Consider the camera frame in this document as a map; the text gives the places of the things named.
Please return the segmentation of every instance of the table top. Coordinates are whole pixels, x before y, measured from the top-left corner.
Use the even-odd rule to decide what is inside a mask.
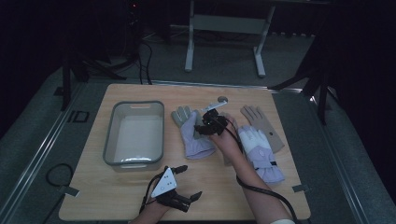
[[[264,88],[198,87],[173,85],[111,84],[92,125],[70,187],[80,191],[77,197],[66,195],[59,212],[63,220],[130,220],[138,215],[140,204],[152,177],[165,165],[189,169],[176,175],[177,192],[186,197],[202,191],[201,198],[191,204],[188,213],[171,209],[163,220],[249,220],[254,219],[241,187],[236,183],[235,172],[225,166],[222,154],[200,160],[188,160],[179,128],[171,112],[180,105],[201,109],[226,96],[227,105],[219,112],[229,113],[239,126],[248,124],[240,113],[243,105],[259,106],[272,123],[285,146],[275,154],[276,162],[286,180],[271,186],[273,191],[287,198],[299,219],[310,217],[303,191],[292,187],[301,185],[288,141],[282,128],[271,92]],[[106,134],[113,106],[120,101],[159,100],[164,104],[164,153],[162,167],[157,171],[115,172],[103,160]]]

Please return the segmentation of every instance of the gray floor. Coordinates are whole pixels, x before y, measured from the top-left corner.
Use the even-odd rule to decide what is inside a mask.
[[[145,38],[153,53],[149,61],[149,48],[142,46],[142,61],[143,64],[149,61],[149,75],[154,85],[168,82],[275,85],[295,74],[313,40],[304,36],[268,36],[262,54],[267,77],[262,78],[257,77],[253,61],[252,47],[258,41],[256,36],[248,36],[244,41],[220,42],[207,41],[210,39],[208,34],[198,36],[190,73],[184,72],[187,37],[183,30],[175,30],[171,45],[163,43],[156,35]],[[136,65],[119,71],[119,74],[128,78],[118,82],[139,82]],[[30,188],[16,197],[20,200],[12,211],[10,223],[43,223],[46,217],[49,217],[47,223],[75,223],[58,218],[59,206],[56,204],[61,194],[46,182],[45,177],[49,169],[59,163],[76,167],[106,87],[112,82],[115,81],[99,75],[92,77],[88,83],[73,82],[76,100],[61,113],[62,98],[53,95],[56,88],[62,85],[58,71],[48,78],[21,117],[0,140],[1,204],[7,204],[8,196],[15,192],[13,190],[33,156],[48,149],[42,153],[45,159],[40,169],[31,174]],[[290,88],[300,89],[304,82]],[[389,201],[342,108],[329,98],[330,109],[326,111],[328,125],[323,126],[316,116],[315,104],[301,93],[285,90],[273,95],[300,178],[310,188],[306,197],[312,216],[304,223],[396,223],[395,206]],[[69,119],[73,111],[89,112],[87,122]],[[60,124],[62,129],[51,129],[54,123]],[[56,138],[46,139],[48,133],[55,133]],[[59,169],[53,178],[65,181],[68,174]]]

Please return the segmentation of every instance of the small round object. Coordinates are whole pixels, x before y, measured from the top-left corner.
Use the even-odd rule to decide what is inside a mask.
[[[228,103],[227,97],[225,97],[225,96],[219,96],[218,102],[221,103],[221,102],[224,102],[224,101]]]

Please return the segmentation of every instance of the person's arm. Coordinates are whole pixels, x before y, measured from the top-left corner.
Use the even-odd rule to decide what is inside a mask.
[[[227,129],[236,136],[231,123],[227,125]],[[210,139],[212,139],[223,155],[231,162],[236,175],[242,182],[253,187],[271,190],[257,175],[254,168],[242,154],[235,140],[227,131],[224,131],[221,135],[210,135]],[[291,219],[289,213],[278,198],[249,189],[243,189],[243,191],[257,223],[267,224],[280,219]]]
[[[155,224],[161,220],[163,215],[170,209],[170,207],[159,204],[157,202],[149,203],[134,220],[129,221],[128,224]]]

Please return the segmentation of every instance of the rectangular storage bin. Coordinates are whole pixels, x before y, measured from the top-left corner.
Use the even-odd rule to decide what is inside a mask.
[[[105,163],[117,172],[157,170],[163,157],[164,107],[160,101],[114,105]]]

